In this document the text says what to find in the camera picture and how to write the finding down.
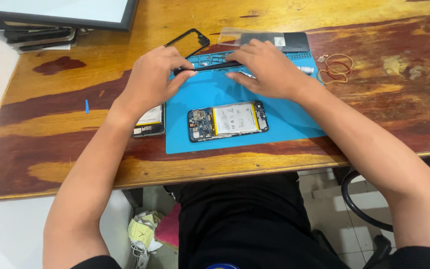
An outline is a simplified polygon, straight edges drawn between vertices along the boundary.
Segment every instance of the hand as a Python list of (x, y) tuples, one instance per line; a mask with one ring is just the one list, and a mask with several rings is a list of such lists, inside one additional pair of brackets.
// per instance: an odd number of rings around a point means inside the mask
[(147, 52), (135, 61), (127, 86), (114, 103), (137, 120), (136, 117), (169, 100), (188, 78), (197, 74), (187, 70), (169, 81), (170, 71), (179, 67), (194, 68), (175, 47), (160, 46)]
[(300, 71), (270, 41), (252, 39), (225, 60), (244, 64), (256, 79), (238, 72), (229, 72), (226, 76), (266, 97), (298, 101), (308, 93), (306, 88), (316, 81)]

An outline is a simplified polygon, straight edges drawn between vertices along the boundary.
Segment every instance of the pink cloth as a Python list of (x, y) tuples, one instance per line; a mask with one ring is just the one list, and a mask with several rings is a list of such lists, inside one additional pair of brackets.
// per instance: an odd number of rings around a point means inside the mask
[(179, 213), (181, 206), (177, 203), (155, 229), (155, 239), (161, 243), (179, 247)]

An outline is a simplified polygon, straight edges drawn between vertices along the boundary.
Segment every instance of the rubber band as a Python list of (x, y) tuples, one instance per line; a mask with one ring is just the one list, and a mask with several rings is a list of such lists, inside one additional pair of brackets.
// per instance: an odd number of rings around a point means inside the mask
[[(332, 73), (332, 72), (330, 72), (331, 70), (334, 70), (334, 69), (331, 67), (331, 65), (332, 65), (332, 64), (341, 64), (341, 65), (344, 65), (344, 67), (346, 67), (346, 69), (347, 69), (348, 71), (346, 71), (346, 72), (340, 72), (340, 71), (337, 71), (337, 73)], [(334, 77), (334, 76), (338, 76), (338, 75), (346, 75), (346, 77), (348, 77), (349, 75), (351, 75), (351, 68), (350, 68), (347, 64), (345, 64), (345, 63), (338, 62), (338, 61), (334, 61), (334, 62), (331, 62), (331, 63), (329, 63), (329, 64), (328, 64), (326, 72), (328, 73), (328, 75), (329, 75), (331, 78), (333, 78), (333, 79), (339, 79), (339, 78), (336, 78), (336, 77)]]
[(318, 79), (319, 79), (321, 82), (325, 83), (325, 84), (331, 84), (331, 83), (333, 83), (333, 82), (341, 82), (341, 83), (347, 83), (347, 82), (348, 82), (348, 77), (347, 77), (346, 75), (344, 75), (344, 74), (342, 74), (342, 75), (344, 76), (345, 80), (335, 79), (335, 80), (332, 80), (332, 81), (329, 81), (329, 82), (325, 82), (325, 81), (321, 78), (321, 73), (322, 73), (322, 72), (326, 72), (326, 73), (328, 73), (328, 71), (323, 70), (323, 69), (320, 69), (320, 71), (318, 72)]
[[(351, 61), (351, 66), (348, 66), (347, 64), (345, 64), (345, 63), (343, 63), (343, 62), (340, 62), (340, 61), (332, 61), (332, 62), (328, 62), (328, 60), (329, 60), (331, 57), (333, 57), (333, 56), (343, 56), (343, 57), (348, 58), (348, 59)], [(324, 64), (326, 65), (326, 70), (323, 70), (323, 69), (321, 69), (321, 68), (320, 68), (320, 70), (319, 70), (319, 72), (318, 72), (318, 75), (317, 75), (318, 79), (319, 79), (322, 83), (325, 83), (325, 84), (331, 84), (331, 83), (334, 83), (334, 82), (347, 83), (347, 82), (348, 82), (348, 76), (350, 76), (350, 75), (351, 75), (351, 73), (352, 73), (352, 69), (353, 69), (353, 66), (355, 65), (355, 62), (354, 62), (354, 60), (353, 60), (351, 57), (349, 57), (349, 56), (348, 56), (348, 55), (346, 55), (346, 54), (335, 53), (335, 54), (333, 54), (333, 55), (328, 56), (328, 57), (325, 59)], [(331, 65), (332, 65), (332, 64), (341, 64), (341, 65), (344, 65), (344, 67), (346, 67), (347, 71), (345, 71), (345, 72), (341, 72), (341, 71), (339, 71), (339, 70), (334, 70), (334, 69), (331, 67)], [(322, 76), (321, 76), (321, 73), (322, 73), (322, 72), (325, 72), (326, 74), (328, 74), (328, 76), (329, 76), (329, 77), (331, 77), (333, 80), (332, 80), (332, 81), (329, 81), (329, 82), (325, 82), (325, 81), (323, 80)]]

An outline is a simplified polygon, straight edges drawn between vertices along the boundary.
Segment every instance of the wooden table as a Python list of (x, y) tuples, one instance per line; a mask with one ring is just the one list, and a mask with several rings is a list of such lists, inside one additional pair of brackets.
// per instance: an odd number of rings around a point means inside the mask
[[(214, 45), (224, 26), (306, 31), (315, 59), (350, 55), (349, 82), (327, 88), (430, 155), (430, 0), (140, 0), (131, 33), (96, 31), (70, 51), (21, 55), (0, 105), (0, 199), (56, 194), (136, 59), (193, 27), (211, 40), (202, 53), (225, 50)], [(328, 137), (167, 155), (160, 135), (130, 139), (114, 188), (347, 163)]]

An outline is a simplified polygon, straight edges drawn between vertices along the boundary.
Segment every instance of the blue silicone repair mat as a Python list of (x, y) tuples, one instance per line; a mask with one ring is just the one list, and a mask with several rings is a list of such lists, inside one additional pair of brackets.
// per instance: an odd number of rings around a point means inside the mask
[[(195, 67), (218, 64), (230, 52), (198, 55), (189, 58)], [(311, 53), (291, 53), (287, 57), (297, 66), (317, 70)], [(246, 67), (230, 68), (230, 71)], [(178, 93), (167, 101), (166, 153), (217, 149), (224, 147), (262, 144), (277, 141), (319, 137), (326, 135), (315, 121), (297, 104), (254, 94), (247, 88), (225, 76), (226, 70), (199, 72), (180, 87)], [(263, 102), (269, 129), (267, 132), (203, 142), (190, 142), (188, 138), (187, 113), (190, 110), (228, 105), (245, 101)]]

